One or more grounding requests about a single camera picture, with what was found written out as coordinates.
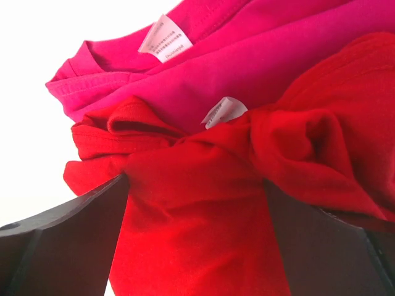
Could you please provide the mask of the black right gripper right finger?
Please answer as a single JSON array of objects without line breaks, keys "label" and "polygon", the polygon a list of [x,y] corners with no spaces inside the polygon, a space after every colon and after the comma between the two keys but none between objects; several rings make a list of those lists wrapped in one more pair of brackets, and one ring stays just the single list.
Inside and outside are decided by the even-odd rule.
[{"label": "black right gripper right finger", "polygon": [[394,223],[329,212],[264,184],[291,295],[394,295]]}]

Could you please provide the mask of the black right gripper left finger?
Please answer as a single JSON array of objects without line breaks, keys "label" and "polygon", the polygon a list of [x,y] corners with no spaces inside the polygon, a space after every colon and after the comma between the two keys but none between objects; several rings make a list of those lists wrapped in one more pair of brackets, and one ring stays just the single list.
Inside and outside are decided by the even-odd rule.
[{"label": "black right gripper left finger", "polygon": [[104,295],[128,198],[125,174],[1,227],[1,295]]}]

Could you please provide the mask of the red t shirt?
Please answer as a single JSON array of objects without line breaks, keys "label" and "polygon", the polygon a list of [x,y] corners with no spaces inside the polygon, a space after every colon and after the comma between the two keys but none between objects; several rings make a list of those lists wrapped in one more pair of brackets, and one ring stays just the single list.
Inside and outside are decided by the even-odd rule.
[{"label": "red t shirt", "polygon": [[330,210],[394,220],[394,35],[362,36],[280,100],[194,135],[138,99],[72,127],[83,195],[121,173],[115,295],[289,295],[264,181]]}]

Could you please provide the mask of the magenta t shirt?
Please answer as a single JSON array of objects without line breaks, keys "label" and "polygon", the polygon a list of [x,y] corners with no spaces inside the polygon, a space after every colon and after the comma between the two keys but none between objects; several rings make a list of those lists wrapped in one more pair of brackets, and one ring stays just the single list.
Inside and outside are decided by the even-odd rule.
[{"label": "magenta t shirt", "polygon": [[166,62],[139,52],[149,28],[83,42],[46,85],[65,114],[80,121],[136,96],[163,121],[198,132],[221,98],[250,109],[274,102],[352,40],[393,32],[394,2],[183,1],[168,17],[192,46]]}]

